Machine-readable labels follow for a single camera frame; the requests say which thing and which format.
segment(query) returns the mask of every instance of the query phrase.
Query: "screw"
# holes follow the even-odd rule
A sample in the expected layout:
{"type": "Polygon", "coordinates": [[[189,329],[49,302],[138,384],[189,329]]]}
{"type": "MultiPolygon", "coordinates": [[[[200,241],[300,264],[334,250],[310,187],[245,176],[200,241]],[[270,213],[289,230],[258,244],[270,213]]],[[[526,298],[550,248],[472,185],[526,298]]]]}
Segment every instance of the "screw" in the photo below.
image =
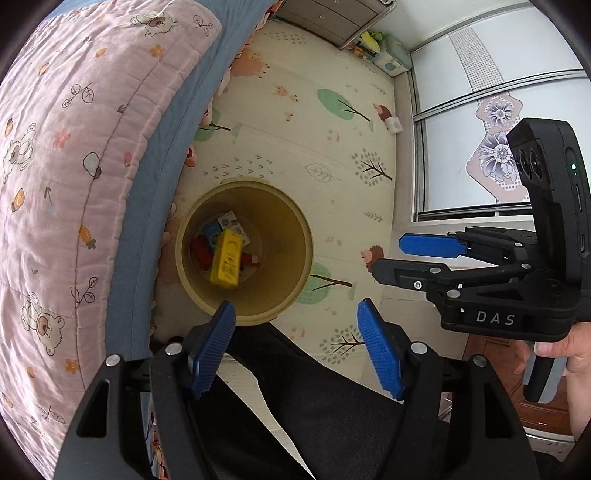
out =
{"type": "Polygon", "coordinates": [[[107,367],[114,367],[119,362],[121,362],[121,357],[119,355],[109,355],[107,360],[105,360],[105,364],[107,367]]]}
{"type": "Polygon", "coordinates": [[[477,367],[485,367],[486,364],[488,363],[486,358],[483,357],[482,355],[474,355],[474,357],[472,357],[472,361],[474,362],[474,364],[477,367]]]}
{"type": "Polygon", "coordinates": [[[425,345],[424,343],[421,343],[421,342],[414,342],[410,346],[410,349],[413,352],[415,352],[417,355],[424,355],[428,351],[427,345],[425,345]]]}
{"type": "Polygon", "coordinates": [[[171,343],[166,347],[167,355],[178,355],[183,350],[183,346],[180,343],[171,343]]]}

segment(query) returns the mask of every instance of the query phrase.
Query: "tree print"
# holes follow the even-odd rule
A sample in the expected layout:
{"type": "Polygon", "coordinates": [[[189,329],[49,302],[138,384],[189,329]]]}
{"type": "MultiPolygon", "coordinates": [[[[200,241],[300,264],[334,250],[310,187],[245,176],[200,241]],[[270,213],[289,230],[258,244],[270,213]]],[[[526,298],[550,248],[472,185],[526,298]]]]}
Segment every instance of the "tree print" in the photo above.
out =
{"type": "Polygon", "coordinates": [[[359,329],[351,324],[345,329],[335,329],[335,334],[330,337],[330,340],[324,338],[319,347],[325,354],[322,357],[323,362],[328,364],[339,364],[344,362],[350,353],[354,353],[355,349],[361,345],[365,345],[359,329]]]}
{"type": "Polygon", "coordinates": [[[212,137],[213,133],[218,130],[225,130],[226,132],[230,132],[234,138],[238,136],[242,124],[236,124],[233,128],[228,128],[218,125],[217,123],[219,122],[219,120],[220,112],[219,110],[213,108],[212,122],[206,127],[199,127],[197,129],[197,132],[195,132],[194,140],[197,142],[206,142],[212,137]]]}
{"type": "Polygon", "coordinates": [[[329,269],[317,262],[312,264],[310,272],[306,285],[304,285],[304,288],[296,299],[297,302],[308,305],[319,303],[328,296],[330,288],[335,285],[349,287],[351,289],[349,292],[349,299],[353,300],[355,284],[331,278],[329,269]]]}
{"type": "Polygon", "coordinates": [[[318,89],[316,95],[318,96],[320,103],[324,105],[324,108],[326,108],[333,115],[336,115],[343,120],[352,120],[355,118],[355,115],[359,115],[365,118],[371,124],[371,120],[361,112],[355,110],[351,103],[341,94],[334,92],[333,90],[321,88],[318,89]]]}
{"type": "Polygon", "coordinates": [[[362,154],[355,152],[351,158],[355,160],[357,166],[355,175],[367,186],[372,187],[384,179],[393,181],[393,178],[386,173],[384,162],[377,152],[370,153],[363,149],[362,154]]]}

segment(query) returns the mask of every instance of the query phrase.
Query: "pink blanket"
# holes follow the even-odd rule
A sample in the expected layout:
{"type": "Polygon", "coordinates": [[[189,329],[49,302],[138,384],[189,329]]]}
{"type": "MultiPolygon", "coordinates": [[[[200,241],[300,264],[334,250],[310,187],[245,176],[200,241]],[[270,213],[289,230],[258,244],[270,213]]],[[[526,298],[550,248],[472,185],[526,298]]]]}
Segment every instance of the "pink blanket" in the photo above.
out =
{"type": "Polygon", "coordinates": [[[0,413],[53,476],[105,358],[125,199],[220,22],[191,0],[109,0],[43,21],[0,85],[0,413]]]}

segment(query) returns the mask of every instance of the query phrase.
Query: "finger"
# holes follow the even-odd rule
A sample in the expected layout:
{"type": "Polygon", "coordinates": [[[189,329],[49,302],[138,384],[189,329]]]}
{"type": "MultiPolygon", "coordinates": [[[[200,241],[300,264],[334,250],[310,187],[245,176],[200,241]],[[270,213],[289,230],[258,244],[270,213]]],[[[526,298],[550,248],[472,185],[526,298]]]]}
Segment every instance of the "finger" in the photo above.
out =
{"type": "Polygon", "coordinates": [[[556,358],[588,356],[591,353],[591,324],[575,323],[566,338],[556,343],[536,342],[535,354],[556,358]]]}
{"type": "Polygon", "coordinates": [[[512,340],[511,350],[513,350],[517,358],[524,362],[527,362],[527,359],[530,357],[530,346],[523,340],[512,340]]]}
{"type": "Polygon", "coordinates": [[[515,375],[521,375],[527,364],[527,359],[530,357],[530,347],[522,340],[511,341],[511,351],[515,355],[515,375]]]}

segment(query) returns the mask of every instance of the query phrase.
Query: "teddy bear print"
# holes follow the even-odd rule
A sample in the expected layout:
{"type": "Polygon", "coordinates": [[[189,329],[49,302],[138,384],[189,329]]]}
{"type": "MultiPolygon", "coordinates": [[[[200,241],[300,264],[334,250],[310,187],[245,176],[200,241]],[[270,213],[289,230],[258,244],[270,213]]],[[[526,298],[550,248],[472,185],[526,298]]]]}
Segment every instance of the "teddy bear print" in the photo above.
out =
{"type": "Polygon", "coordinates": [[[145,15],[136,15],[129,21],[130,25],[145,25],[146,37],[153,37],[156,33],[168,33],[176,27],[178,22],[164,12],[150,12],[145,15]]]}
{"type": "Polygon", "coordinates": [[[15,165],[18,165],[19,170],[24,170],[31,162],[36,128],[37,124],[31,124],[20,140],[10,141],[8,151],[2,160],[2,168],[4,169],[3,183],[7,182],[8,176],[12,173],[15,165]]]}
{"type": "Polygon", "coordinates": [[[25,306],[22,308],[21,322],[23,328],[29,332],[31,329],[37,332],[39,341],[45,346],[49,356],[56,353],[56,347],[61,343],[61,329],[64,319],[61,316],[53,316],[44,312],[39,306],[39,299],[32,291],[29,292],[25,306]]]}

